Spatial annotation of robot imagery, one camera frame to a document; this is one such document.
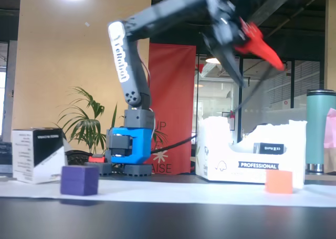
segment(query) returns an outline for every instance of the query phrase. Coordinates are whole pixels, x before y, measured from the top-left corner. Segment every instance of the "tabletop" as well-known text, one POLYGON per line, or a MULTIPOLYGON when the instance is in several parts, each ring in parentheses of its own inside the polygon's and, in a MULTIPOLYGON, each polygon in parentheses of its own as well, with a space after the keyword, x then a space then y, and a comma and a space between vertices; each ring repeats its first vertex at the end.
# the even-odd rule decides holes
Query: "tabletop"
MULTIPOLYGON (((108 179, 208 183, 194 175, 108 179)), ((335 208, 0 198, 4 239, 335 238, 334 219, 335 208)))

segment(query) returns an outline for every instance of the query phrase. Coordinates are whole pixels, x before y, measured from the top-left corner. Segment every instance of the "purple cube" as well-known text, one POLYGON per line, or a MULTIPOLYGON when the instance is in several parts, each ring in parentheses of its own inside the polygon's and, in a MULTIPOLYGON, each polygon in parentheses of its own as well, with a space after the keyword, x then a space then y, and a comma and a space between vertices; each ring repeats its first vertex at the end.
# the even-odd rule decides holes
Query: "purple cube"
POLYGON ((62 168, 61 194, 95 195, 98 194, 98 167, 68 166, 62 168))

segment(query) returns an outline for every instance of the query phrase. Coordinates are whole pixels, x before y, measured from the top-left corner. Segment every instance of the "white sheet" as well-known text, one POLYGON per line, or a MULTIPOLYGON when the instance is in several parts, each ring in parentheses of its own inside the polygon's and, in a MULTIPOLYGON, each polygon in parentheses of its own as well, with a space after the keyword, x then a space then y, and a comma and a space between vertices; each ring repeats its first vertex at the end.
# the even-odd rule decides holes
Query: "white sheet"
POLYGON ((59 193, 59 183, 32 185, 0 182, 1 197, 78 199, 164 203, 336 207, 336 186, 305 185, 289 195, 269 194, 263 185, 191 184, 139 181, 99 181, 99 194, 72 196, 59 193))

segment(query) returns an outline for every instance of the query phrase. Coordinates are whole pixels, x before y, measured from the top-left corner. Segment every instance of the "thermos lid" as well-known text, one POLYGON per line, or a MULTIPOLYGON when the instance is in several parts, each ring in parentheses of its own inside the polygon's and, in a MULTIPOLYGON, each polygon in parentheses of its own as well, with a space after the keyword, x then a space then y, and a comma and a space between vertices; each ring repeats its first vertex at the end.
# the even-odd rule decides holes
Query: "thermos lid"
POLYGON ((336 92, 330 89, 308 89, 307 96, 336 96, 336 92))

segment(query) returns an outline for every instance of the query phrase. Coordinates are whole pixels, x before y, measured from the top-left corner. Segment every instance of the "red object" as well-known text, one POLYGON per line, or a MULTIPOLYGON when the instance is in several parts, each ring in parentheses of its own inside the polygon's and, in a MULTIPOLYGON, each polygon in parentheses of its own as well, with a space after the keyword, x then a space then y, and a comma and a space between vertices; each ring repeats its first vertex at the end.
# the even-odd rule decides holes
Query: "red object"
POLYGON ((242 19, 240 19, 242 24, 242 30, 250 41, 246 43, 243 47, 235 47, 235 49, 242 54, 252 53, 259 56, 260 58, 268 61, 276 69, 283 71, 284 64, 277 55, 277 53, 270 48, 263 40, 263 34, 259 28, 254 24, 246 24, 242 19))
MULTIPOLYGON (((152 106, 155 129, 164 133, 166 142, 152 140, 152 149, 183 141, 192 134, 195 46, 150 44, 152 106)), ((190 172, 191 141, 147 160, 154 173, 190 172)))
POLYGON ((266 170, 265 190, 268 193, 293 193, 293 173, 279 170, 266 170))
POLYGON ((91 162, 91 163, 105 163, 105 157, 94 158, 94 157, 90 156, 89 157, 89 162, 91 162))
POLYGON ((200 74, 202 73, 203 68, 204 68, 204 64, 200 64, 199 68, 198 68, 198 71, 199 71, 200 74))
POLYGON ((236 119, 236 115, 233 113, 233 111, 230 111, 230 118, 236 119))

